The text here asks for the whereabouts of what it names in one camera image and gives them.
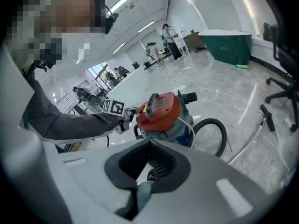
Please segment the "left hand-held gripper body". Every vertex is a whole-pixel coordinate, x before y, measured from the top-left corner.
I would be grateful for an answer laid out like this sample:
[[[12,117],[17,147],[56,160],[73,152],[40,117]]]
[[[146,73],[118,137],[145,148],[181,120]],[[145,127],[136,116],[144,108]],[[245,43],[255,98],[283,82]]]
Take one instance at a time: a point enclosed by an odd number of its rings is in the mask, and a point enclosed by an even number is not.
[[[125,103],[114,99],[106,99],[103,103],[102,111],[117,117],[118,126],[115,128],[117,134],[126,132],[134,117],[133,112],[125,107]]]

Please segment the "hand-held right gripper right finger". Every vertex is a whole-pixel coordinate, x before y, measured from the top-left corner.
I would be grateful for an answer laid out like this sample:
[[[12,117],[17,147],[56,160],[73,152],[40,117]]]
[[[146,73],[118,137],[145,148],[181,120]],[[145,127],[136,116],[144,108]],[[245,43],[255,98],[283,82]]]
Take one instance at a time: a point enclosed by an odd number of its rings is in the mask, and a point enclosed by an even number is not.
[[[166,141],[162,147],[189,160],[188,178],[175,191],[152,194],[137,215],[139,224],[256,224],[280,200],[222,159]]]

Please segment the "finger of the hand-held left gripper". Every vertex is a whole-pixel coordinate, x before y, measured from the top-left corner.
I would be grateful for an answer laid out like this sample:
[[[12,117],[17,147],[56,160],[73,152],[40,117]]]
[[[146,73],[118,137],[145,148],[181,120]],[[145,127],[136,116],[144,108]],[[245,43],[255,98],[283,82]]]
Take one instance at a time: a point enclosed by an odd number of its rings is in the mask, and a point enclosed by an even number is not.
[[[137,115],[138,113],[143,113],[146,111],[146,105],[141,105],[140,107],[132,107],[129,109],[131,114]]]

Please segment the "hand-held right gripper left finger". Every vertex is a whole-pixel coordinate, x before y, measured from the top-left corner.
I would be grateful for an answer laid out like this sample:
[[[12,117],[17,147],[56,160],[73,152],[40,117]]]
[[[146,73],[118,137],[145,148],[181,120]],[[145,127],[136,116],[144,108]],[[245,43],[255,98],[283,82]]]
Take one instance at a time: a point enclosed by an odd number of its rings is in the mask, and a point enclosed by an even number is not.
[[[32,131],[0,133],[0,164],[22,202],[47,224],[148,224],[138,216],[137,183],[119,165],[136,161],[150,142],[139,139],[100,152],[58,153]]]

